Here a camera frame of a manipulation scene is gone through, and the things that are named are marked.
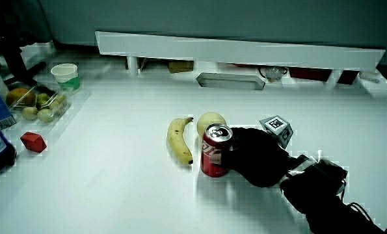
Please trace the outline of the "person's right hand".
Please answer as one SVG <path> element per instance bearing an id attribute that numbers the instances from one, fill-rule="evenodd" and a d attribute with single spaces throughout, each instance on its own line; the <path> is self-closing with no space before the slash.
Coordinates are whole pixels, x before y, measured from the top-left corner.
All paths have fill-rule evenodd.
<path id="1" fill-rule="evenodd" d="M 269 133 L 255 128 L 233 127 L 232 147 L 216 153 L 210 161 L 235 170 L 256 187 L 271 187 L 304 161 L 292 157 Z"/>

